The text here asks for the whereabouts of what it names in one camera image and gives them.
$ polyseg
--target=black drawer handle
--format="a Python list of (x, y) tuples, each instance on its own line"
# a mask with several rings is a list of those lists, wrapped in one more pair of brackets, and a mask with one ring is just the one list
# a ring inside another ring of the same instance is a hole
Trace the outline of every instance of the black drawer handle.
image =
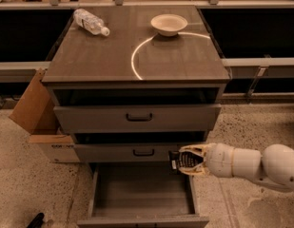
[(152, 113), (149, 113), (145, 116), (135, 116), (135, 115), (132, 115), (132, 114), (127, 114), (127, 120), (129, 122), (149, 122), (153, 119), (153, 114)]
[(136, 151), (135, 149), (133, 149), (133, 155), (137, 156), (137, 157), (147, 157), (147, 156), (153, 156), (155, 154), (155, 149), (152, 149), (149, 152), (143, 152), (143, 151)]

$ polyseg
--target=open cardboard box flap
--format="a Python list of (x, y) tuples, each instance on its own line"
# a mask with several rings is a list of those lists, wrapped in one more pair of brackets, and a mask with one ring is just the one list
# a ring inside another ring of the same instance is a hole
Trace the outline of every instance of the open cardboard box flap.
[(55, 135), (59, 127), (53, 112), (54, 104), (41, 83), (44, 74), (42, 69), (36, 71), (10, 115), (10, 119), (33, 135)]

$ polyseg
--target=cabinet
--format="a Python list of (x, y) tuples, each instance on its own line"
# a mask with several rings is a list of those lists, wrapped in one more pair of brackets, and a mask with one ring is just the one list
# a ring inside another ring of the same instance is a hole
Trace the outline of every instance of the cabinet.
[[(43, 84), (81, 162), (94, 170), (80, 227), (204, 227), (192, 178), (171, 175), (168, 151), (206, 140), (229, 75), (194, 6), (87, 8), (109, 37), (71, 25)], [(188, 26), (163, 37), (163, 13)]]

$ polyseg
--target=bottle cap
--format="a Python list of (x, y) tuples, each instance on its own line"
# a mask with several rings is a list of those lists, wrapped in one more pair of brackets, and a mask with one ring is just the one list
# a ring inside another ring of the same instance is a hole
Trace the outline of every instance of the bottle cap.
[(103, 35), (105, 35), (105, 36), (109, 36), (110, 31), (109, 31), (109, 29), (107, 27), (102, 27), (101, 28), (101, 33)]

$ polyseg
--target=gray drawer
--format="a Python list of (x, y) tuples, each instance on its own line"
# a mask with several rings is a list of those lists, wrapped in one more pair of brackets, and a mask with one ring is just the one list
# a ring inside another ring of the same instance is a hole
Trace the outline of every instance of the gray drawer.
[(66, 133), (212, 130), (219, 104), (56, 106)]
[(177, 151), (179, 146), (76, 144), (74, 150), (80, 162), (167, 162), (168, 151)]
[(100, 163), (81, 228), (203, 228), (192, 177), (171, 175), (167, 161)]

